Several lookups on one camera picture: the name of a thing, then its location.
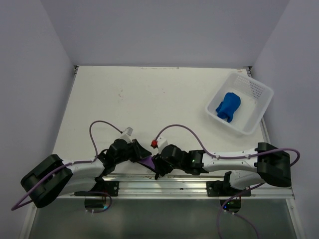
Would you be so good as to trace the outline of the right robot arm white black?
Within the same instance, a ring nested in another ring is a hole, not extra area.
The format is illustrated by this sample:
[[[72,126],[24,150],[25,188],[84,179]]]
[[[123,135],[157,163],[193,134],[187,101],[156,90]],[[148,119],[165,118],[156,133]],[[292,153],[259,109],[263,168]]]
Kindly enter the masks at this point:
[[[224,179],[218,182],[216,189],[230,196],[256,184],[267,183],[282,188],[292,184],[289,154],[265,142],[250,150],[216,155],[209,155],[204,150],[186,152],[169,144],[159,150],[152,161],[160,176],[174,169],[194,176],[225,171]]]

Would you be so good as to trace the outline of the purple towel black trim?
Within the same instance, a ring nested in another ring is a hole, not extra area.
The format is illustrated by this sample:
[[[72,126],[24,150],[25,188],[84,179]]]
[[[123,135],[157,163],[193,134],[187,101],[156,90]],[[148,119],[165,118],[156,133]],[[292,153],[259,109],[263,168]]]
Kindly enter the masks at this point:
[[[156,166],[153,163],[152,156],[148,156],[146,158],[143,158],[142,160],[139,160],[138,164],[140,164],[140,165],[146,167],[147,169],[151,170],[152,172],[154,172],[155,173],[155,180],[158,180],[159,173],[156,171]]]

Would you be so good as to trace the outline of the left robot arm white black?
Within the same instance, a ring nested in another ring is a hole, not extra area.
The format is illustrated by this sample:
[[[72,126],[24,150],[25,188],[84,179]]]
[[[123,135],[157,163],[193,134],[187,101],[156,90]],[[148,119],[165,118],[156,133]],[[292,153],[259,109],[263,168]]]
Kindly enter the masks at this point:
[[[117,139],[102,150],[96,160],[67,161],[52,154],[40,162],[21,180],[21,186],[38,208],[52,203],[58,196],[79,193],[85,196],[111,194],[103,177],[111,174],[120,163],[131,161],[155,171],[151,152],[137,140]]]

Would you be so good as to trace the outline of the blue towel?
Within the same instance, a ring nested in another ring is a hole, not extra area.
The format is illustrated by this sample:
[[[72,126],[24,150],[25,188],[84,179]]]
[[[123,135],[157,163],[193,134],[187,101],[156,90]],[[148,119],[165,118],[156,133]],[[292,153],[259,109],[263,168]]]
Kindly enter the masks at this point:
[[[228,92],[216,109],[217,116],[223,120],[226,120],[228,123],[231,123],[234,113],[238,110],[240,105],[240,97],[233,92]]]

